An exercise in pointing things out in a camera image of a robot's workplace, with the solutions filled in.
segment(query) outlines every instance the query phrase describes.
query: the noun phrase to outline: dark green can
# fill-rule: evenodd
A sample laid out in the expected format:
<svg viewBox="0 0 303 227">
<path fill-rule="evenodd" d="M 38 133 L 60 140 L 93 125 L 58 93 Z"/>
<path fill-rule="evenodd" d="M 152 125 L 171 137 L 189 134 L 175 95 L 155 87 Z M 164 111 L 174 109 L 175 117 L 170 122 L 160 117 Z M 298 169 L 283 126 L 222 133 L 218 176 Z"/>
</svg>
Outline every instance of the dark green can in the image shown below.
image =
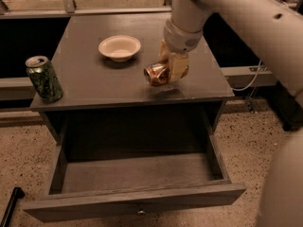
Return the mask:
<svg viewBox="0 0 303 227">
<path fill-rule="evenodd" d="M 62 87 L 51 61 L 45 56 L 27 59 L 27 74 L 44 102 L 53 102 L 63 95 Z"/>
</svg>

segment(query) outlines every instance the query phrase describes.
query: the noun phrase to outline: desk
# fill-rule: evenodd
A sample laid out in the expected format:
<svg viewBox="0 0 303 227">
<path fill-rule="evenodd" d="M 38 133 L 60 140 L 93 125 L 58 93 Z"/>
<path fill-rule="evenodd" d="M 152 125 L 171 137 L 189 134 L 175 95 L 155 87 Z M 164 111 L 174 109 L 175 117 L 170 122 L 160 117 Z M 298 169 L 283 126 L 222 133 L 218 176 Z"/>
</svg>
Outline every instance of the desk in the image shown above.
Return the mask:
<svg viewBox="0 0 303 227">
<path fill-rule="evenodd" d="M 157 60 L 167 12 L 70 19 L 53 64 L 63 97 L 39 112 L 57 141 L 46 191 L 24 210 L 41 221 L 99 218 L 231 204 L 231 183 L 213 131 L 233 93 L 204 38 L 188 75 L 152 88 L 143 69 Z M 117 34 L 142 47 L 117 63 L 98 44 Z"/>
</svg>

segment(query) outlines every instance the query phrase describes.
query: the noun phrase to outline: bowl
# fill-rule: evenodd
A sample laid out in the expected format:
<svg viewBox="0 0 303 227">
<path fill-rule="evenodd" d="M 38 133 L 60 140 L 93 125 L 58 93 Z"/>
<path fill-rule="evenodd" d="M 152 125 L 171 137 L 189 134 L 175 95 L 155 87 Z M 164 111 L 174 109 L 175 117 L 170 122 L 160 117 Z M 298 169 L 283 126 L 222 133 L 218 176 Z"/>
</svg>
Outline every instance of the bowl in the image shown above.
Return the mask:
<svg viewBox="0 0 303 227">
<path fill-rule="evenodd" d="M 141 48 L 136 38 L 128 35 L 115 35 L 102 41 L 98 51 L 105 57 L 117 62 L 129 60 Z"/>
</svg>

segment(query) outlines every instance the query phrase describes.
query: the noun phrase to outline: floor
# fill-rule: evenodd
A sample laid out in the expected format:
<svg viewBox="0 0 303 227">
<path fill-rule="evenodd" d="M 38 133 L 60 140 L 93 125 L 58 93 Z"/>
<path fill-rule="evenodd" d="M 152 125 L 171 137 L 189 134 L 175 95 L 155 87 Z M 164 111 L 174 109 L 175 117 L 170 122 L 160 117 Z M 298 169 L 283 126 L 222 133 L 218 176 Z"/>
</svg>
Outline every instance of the floor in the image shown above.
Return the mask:
<svg viewBox="0 0 303 227">
<path fill-rule="evenodd" d="M 0 218 L 14 186 L 26 196 L 18 200 L 10 226 L 254 226 L 264 178 L 276 150 L 293 134 L 264 98 L 254 101 L 249 113 L 242 100 L 229 101 L 215 132 L 231 180 L 247 190 L 230 206 L 210 207 L 143 217 L 119 216 L 43 224 L 22 210 L 26 201 L 39 199 L 52 159 L 55 141 L 41 118 L 32 112 L 0 113 Z"/>
</svg>

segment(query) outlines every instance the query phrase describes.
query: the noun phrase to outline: can lid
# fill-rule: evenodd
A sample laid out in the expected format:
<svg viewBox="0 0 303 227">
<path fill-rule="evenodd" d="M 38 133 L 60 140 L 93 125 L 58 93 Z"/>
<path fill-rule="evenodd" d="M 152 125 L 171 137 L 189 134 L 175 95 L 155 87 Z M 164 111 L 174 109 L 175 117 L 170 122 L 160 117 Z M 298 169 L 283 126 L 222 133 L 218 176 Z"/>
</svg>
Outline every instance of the can lid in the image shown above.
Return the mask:
<svg viewBox="0 0 303 227">
<path fill-rule="evenodd" d="M 36 56 L 28 58 L 26 61 L 27 67 L 39 67 L 48 62 L 48 58 L 45 56 Z"/>
</svg>

